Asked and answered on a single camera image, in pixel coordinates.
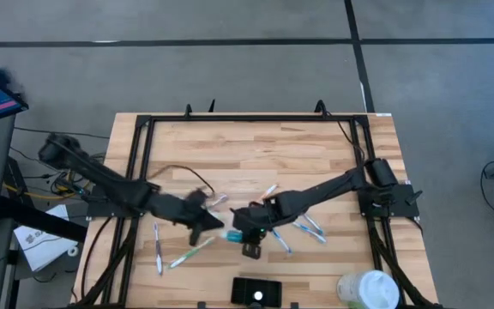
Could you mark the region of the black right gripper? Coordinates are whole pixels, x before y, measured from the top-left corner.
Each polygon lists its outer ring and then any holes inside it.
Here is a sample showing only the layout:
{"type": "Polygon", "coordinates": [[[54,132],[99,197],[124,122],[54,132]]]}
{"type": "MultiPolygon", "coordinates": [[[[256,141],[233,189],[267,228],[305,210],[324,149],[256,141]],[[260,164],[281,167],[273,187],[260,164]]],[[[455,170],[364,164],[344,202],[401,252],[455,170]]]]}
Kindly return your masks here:
{"type": "MultiPolygon", "coordinates": [[[[248,233],[249,242],[261,242],[267,232],[282,224],[283,210],[278,198],[264,198],[249,203],[248,208],[231,209],[232,226],[248,233]]],[[[242,254],[248,258],[259,259],[261,246],[257,243],[243,243],[242,254]]]]}

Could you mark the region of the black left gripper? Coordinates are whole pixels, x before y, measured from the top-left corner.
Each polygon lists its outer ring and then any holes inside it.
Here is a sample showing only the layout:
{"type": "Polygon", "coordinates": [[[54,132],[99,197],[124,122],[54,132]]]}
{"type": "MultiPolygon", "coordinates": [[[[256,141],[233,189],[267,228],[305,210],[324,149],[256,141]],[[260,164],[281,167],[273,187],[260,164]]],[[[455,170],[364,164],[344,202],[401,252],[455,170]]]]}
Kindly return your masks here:
{"type": "Polygon", "coordinates": [[[173,203],[177,208],[171,212],[169,220],[173,224],[185,225],[190,230],[190,246],[197,245],[203,231],[225,226],[218,213],[203,208],[207,199],[208,196],[201,189],[196,189],[173,203]]]}

